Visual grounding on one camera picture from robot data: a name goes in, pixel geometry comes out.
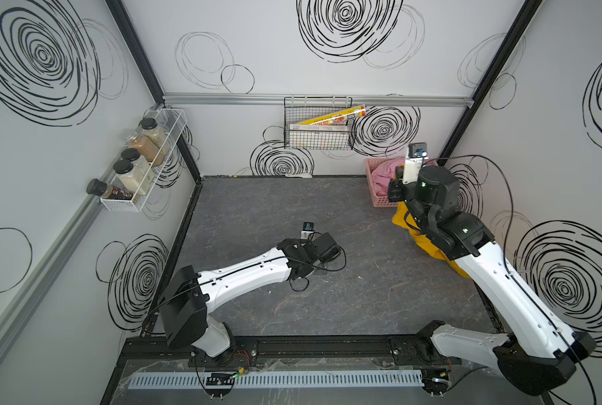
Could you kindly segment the yellow t-shirt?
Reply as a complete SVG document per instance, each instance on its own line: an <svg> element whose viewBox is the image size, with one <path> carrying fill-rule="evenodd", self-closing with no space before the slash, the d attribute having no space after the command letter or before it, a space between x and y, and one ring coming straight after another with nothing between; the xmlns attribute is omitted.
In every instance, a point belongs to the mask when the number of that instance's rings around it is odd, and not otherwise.
<svg viewBox="0 0 602 405"><path fill-rule="evenodd" d="M462 270L455 262L450 261L446 255L439 250L429 239L417 231L417 224L415 220L410 216L410 213L404 202L398 204L395 215L393 216L392 223L400 226L401 228L407 229L410 233L411 238L415 241L418 247L425 251L429 256L437 260L446 261L448 265L456 271L456 273L463 278L471 278L464 270Z"/></svg>

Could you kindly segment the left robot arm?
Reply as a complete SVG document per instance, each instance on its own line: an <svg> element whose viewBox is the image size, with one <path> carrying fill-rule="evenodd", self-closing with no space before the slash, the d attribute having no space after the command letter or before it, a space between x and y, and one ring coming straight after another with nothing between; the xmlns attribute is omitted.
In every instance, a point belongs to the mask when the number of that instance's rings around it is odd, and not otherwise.
<svg viewBox="0 0 602 405"><path fill-rule="evenodd" d="M222 305L267 285L307 278L344 258L344 249L326 233L313 239L285 239L272 249L225 268L198 272L181 268L159 296L156 309L169 349L199 349L211 358L233 346L229 328L212 318Z"/></svg>

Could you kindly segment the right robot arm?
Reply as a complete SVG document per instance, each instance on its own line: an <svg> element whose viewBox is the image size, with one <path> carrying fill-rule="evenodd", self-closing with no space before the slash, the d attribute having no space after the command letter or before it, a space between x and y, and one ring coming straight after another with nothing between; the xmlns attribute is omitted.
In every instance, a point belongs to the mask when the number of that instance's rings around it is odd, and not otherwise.
<svg viewBox="0 0 602 405"><path fill-rule="evenodd" d="M459 186L447 168L408 160L396 168L388 198L405 204L405 225L471 277L510 331L475 332L433 321L419 332L419 351L427 359L454 357L499 371L530 396L566 384L596 348L594 339L550 310L484 223L459 210Z"/></svg>

